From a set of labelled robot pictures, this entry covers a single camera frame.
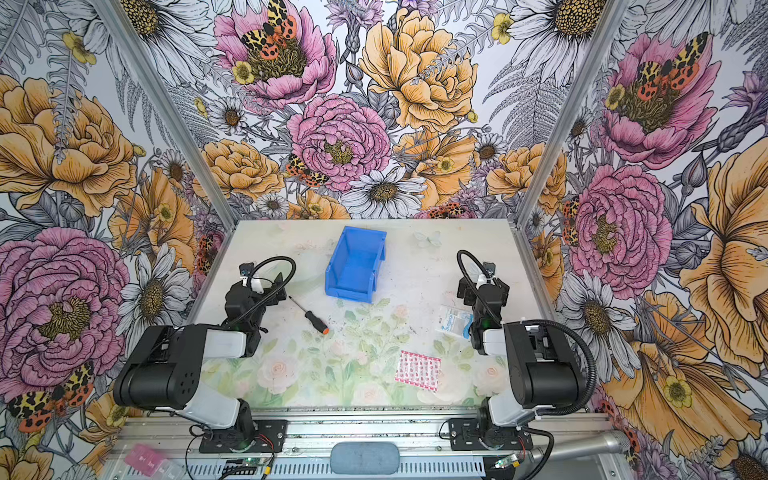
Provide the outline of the orange black handled screwdriver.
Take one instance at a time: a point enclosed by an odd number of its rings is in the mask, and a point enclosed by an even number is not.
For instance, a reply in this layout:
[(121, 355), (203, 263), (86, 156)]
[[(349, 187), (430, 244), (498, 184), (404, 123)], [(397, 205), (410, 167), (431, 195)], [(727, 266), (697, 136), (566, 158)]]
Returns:
[(311, 310), (303, 307), (293, 296), (288, 296), (288, 298), (303, 312), (304, 317), (311, 323), (316, 331), (322, 335), (327, 335), (330, 332), (329, 327), (324, 320), (315, 315)]

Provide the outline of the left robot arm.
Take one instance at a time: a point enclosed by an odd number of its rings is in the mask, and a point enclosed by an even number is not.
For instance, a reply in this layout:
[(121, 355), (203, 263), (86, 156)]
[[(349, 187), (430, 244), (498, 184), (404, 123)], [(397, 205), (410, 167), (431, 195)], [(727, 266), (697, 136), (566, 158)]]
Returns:
[(246, 400), (221, 394), (201, 374), (209, 360), (254, 356), (268, 332), (262, 326), (266, 310), (287, 299), (285, 288), (295, 272), (292, 258), (270, 257), (230, 287), (221, 323), (147, 328), (114, 382), (116, 404), (192, 422), (206, 453), (278, 452), (282, 432), (261, 426)]

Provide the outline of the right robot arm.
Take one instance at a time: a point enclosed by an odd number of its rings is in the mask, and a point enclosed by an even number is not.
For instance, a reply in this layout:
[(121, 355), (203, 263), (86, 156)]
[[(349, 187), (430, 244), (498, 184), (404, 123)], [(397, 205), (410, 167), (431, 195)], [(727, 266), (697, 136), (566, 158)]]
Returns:
[(575, 331), (550, 320), (501, 318), (510, 286), (465, 250), (457, 254), (457, 298), (472, 308), (466, 328), (480, 355), (506, 359), (502, 390), (485, 394), (475, 420), (448, 421), (454, 451), (517, 450), (532, 446), (529, 425), (580, 410), (596, 385), (591, 351)]

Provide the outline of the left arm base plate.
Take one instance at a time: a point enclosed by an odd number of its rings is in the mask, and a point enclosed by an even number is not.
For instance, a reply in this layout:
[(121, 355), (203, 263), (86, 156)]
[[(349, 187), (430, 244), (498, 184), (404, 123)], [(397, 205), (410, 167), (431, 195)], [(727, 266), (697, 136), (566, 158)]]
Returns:
[(203, 454), (280, 453), (286, 440), (287, 426), (286, 420), (257, 419), (245, 433), (235, 427), (214, 429), (203, 435), (198, 449)]

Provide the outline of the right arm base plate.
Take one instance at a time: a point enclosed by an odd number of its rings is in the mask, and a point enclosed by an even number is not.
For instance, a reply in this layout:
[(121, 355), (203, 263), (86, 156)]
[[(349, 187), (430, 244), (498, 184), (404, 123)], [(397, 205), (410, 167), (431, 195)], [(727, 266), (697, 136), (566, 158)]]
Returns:
[(485, 424), (478, 418), (449, 418), (439, 435), (452, 451), (520, 451), (533, 446), (531, 436), (513, 427)]

